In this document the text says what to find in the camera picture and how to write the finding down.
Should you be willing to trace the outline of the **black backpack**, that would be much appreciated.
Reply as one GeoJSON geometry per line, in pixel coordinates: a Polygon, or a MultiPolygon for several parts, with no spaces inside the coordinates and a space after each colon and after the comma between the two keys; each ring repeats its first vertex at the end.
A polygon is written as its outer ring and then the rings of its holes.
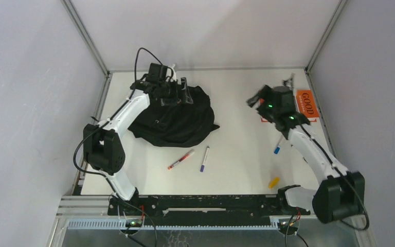
{"type": "Polygon", "coordinates": [[[161,106],[152,103],[128,130],[156,147],[189,148],[200,144],[220,126],[214,122],[209,95],[200,86],[189,89],[193,104],[161,106]]]}

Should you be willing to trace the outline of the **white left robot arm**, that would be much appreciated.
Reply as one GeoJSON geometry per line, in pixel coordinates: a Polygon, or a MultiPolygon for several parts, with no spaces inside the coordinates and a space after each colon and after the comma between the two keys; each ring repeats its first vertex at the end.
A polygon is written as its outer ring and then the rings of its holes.
{"type": "Polygon", "coordinates": [[[134,197],[137,188],[124,169],[127,157],[121,139],[149,106],[184,102],[186,88],[187,83],[177,76],[176,64],[151,63],[148,72],[130,85],[125,100],[112,115],[83,129],[80,147],[84,161],[92,168],[90,173],[104,177],[122,199],[120,208],[129,215],[139,211],[140,200],[134,197]]]}

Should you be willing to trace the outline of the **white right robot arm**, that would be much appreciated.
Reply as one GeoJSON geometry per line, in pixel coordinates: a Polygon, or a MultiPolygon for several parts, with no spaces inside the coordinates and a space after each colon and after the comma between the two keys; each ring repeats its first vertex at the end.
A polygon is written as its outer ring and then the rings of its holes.
{"type": "Polygon", "coordinates": [[[311,122],[297,110],[293,90],[285,85],[264,85],[246,104],[294,147],[311,167],[317,182],[316,190],[300,185],[286,186],[278,192],[277,209],[290,214],[296,208],[312,212],[324,224],[363,215],[368,217],[364,205],[365,178],[351,172],[318,141],[311,122]]]}

